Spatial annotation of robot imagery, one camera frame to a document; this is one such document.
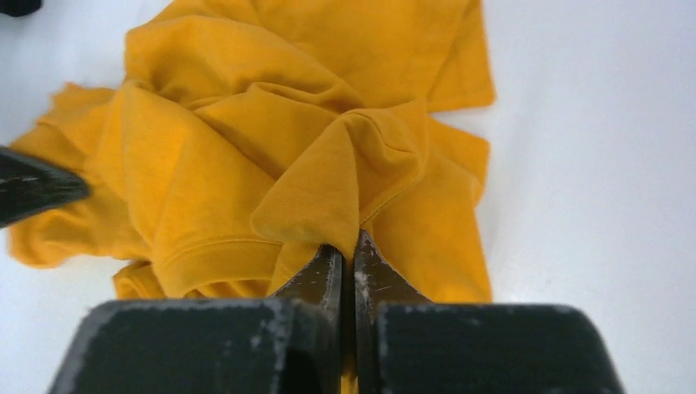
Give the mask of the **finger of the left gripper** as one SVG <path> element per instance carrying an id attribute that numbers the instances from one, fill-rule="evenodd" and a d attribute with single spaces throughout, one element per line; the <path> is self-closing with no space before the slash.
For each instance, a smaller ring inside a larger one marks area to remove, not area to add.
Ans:
<path id="1" fill-rule="evenodd" d="M 1 147 L 1 227 L 91 195 L 88 183 L 65 168 Z"/>

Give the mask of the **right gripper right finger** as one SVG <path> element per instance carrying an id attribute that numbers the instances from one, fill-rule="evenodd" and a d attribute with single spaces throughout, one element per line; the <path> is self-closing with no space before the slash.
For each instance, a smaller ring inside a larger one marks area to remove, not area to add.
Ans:
<path id="1" fill-rule="evenodd" d="M 545 304 L 443 304 L 415 290 L 366 231 L 354 256 L 360 393 L 622 393 L 595 325 Z"/>

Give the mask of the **yellow t shirt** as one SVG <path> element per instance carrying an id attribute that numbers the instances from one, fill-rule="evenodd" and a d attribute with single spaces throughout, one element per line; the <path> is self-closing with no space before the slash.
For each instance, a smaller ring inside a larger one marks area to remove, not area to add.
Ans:
<path id="1" fill-rule="evenodd" d="M 124 58 L 13 142 L 92 190 L 9 227 L 21 263 L 125 259 L 121 299 L 256 298 L 366 230 L 431 300 L 491 300 L 488 142 L 433 118 L 495 99 L 481 2 L 175 1 Z"/>

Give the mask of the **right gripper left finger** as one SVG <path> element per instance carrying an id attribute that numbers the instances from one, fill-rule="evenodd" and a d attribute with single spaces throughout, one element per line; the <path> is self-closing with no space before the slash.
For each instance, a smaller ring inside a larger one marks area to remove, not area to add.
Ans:
<path id="1" fill-rule="evenodd" d="M 324 245 L 263 299 L 101 304 L 50 392 L 338 393 L 343 261 Z"/>

